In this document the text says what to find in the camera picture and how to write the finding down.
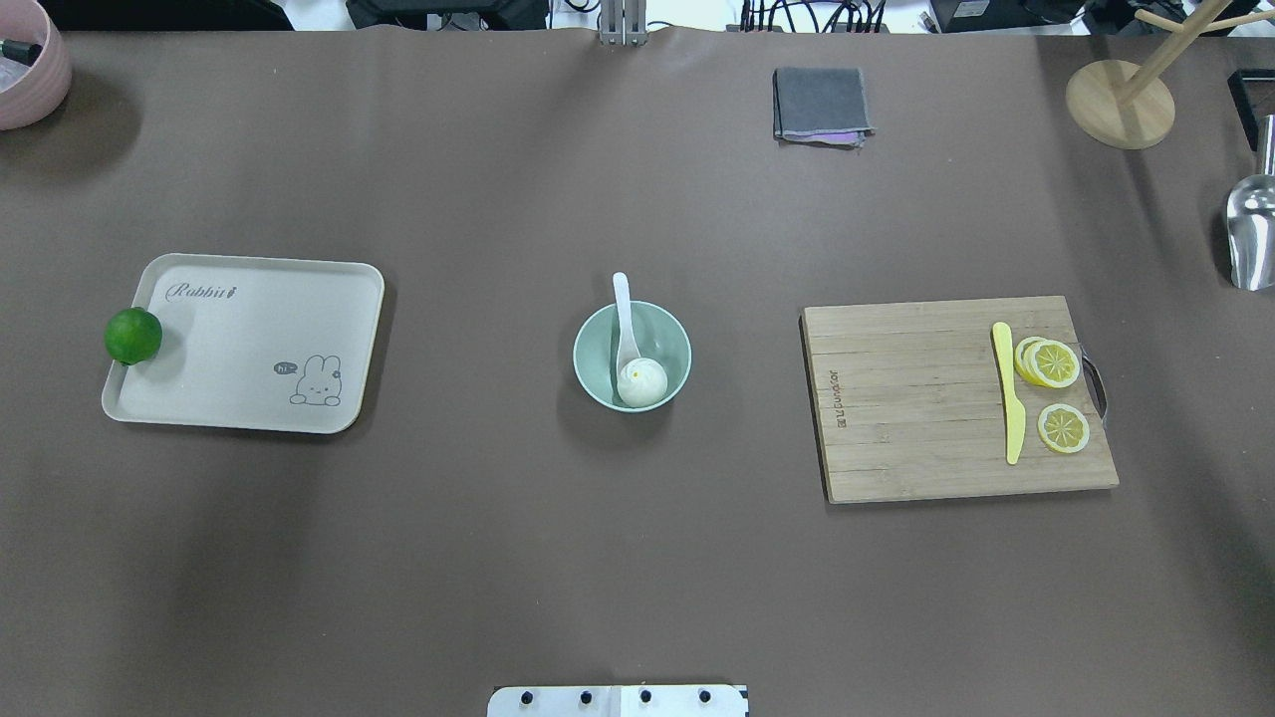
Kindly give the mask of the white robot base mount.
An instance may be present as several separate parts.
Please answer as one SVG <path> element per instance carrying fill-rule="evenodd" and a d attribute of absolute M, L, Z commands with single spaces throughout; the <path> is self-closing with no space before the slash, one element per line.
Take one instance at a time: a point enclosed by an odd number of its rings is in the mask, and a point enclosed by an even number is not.
<path fill-rule="evenodd" d="M 745 686 L 632 684 L 506 686 L 488 699 L 487 716 L 748 716 Z"/>

